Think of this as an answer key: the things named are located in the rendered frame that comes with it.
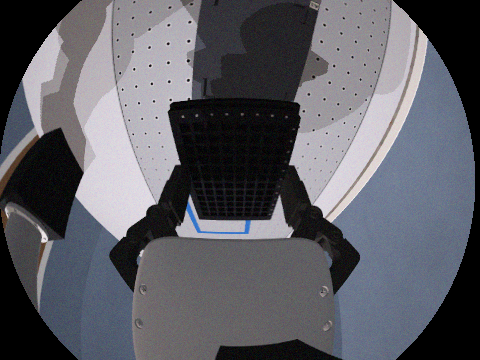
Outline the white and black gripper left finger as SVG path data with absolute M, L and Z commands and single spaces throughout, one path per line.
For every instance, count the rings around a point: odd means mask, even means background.
M 126 237 L 110 251 L 111 262 L 133 293 L 138 270 L 137 257 L 153 239 L 178 236 L 175 228 L 184 221 L 189 196 L 182 167 L 175 165 L 158 204 L 151 205 L 146 216 L 132 225 Z

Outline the blue tape outline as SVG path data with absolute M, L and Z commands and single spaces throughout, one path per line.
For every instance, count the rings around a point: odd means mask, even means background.
M 246 223 L 245 223 L 245 232 L 207 232 L 207 231 L 201 231 L 200 228 L 199 228 L 199 226 L 198 226 L 198 224 L 197 224 L 197 221 L 196 221 L 196 219 L 195 219 L 195 217 L 194 217 L 194 214 L 193 214 L 193 212 L 192 212 L 192 209 L 191 209 L 191 207 L 190 207 L 189 202 L 188 202 L 188 204 L 187 204 L 186 210 L 187 210 L 187 212 L 188 212 L 188 214 L 189 214 L 189 216 L 190 216 L 190 218 L 191 218 L 191 220 L 192 220 L 192 222 L 193 222 L 193 224 L 194 224 L 194 227 L 195 227 L 197 233 L 212 233 L 212 234 L 249 234 L 249 228 L 250 228 L 250 222 L 251 222 L 251 220 L 246 221 Z

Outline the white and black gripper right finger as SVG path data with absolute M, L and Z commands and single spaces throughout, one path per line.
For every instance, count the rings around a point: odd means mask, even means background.
M 294 229 L 290 238 L 313 240 L 320 244 L 332 259 L 329 269 L 335 295 L 358 264 L 358 251 L 343 238 L 338 227 L 323 217 L 319 207 L 311 205 L 305 185 L 300 181 L 294 165 L 288 166 L 280 198 L 285 222 Z

